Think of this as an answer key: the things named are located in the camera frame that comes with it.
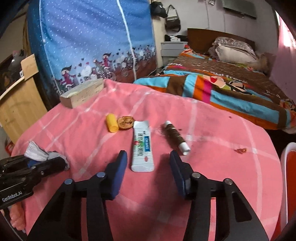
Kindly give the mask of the person's left hand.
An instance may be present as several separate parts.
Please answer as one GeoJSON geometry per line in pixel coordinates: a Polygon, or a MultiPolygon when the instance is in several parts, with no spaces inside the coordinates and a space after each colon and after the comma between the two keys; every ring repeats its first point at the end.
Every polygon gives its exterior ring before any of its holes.
{"type": "Polygon", "coordinates": [[[17,230],[24,230],[26,228],[25,212],[21,202],[13,204],[10,209],[11,225],[17,230]]]}

